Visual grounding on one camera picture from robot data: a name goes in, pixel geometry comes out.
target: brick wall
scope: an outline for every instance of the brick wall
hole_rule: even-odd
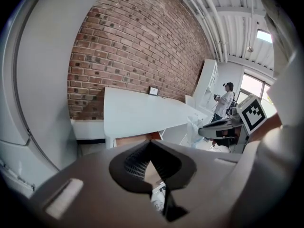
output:
[[[181,0],[97,0],[76,37],[67,82],[70,115],[103,119],[105,87],[184,101],[212,58]]]

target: window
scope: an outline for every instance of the window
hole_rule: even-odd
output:
[[[241,103],[250,94],[254,94],[260,98],[261,105],[267,117],[271,117],[272,115],[276,114],[276,108],[267,94],[269,88],[270,86],[267,85],[264,81],[244,74],[237,103]]]
[[[265,41],[268,41],[268,42],[272,43],[270,33],[267,33],[267,32],[262,31],[260,29],[257,30],[256,38],[259,38],[259,39],[262,39],[262,40],[265,40]]]

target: white table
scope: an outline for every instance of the white table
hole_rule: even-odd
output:
[[[116,88],[105,88],[104,133],[123,138],[153,133],[187,123],[187,117],[206,115],[178,100]]]

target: white cabinet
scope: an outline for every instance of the white cabinet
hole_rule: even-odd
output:
[[[193,98],[195,101],[195,108],[208,116],[208,122],[212,119],[212,110],[216,105],[213,95],[215,93],[215,85],[218,78],[219,71],[217,62],[215,60],[207,59],[200,74]]]

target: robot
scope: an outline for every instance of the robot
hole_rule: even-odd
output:
[[[243,153],[251,133],[267,119],[266,113],[255,95],[249,95],[235,108],[229,118],[217,120],[199,129],[199,135],[224,145],[231,153]]]

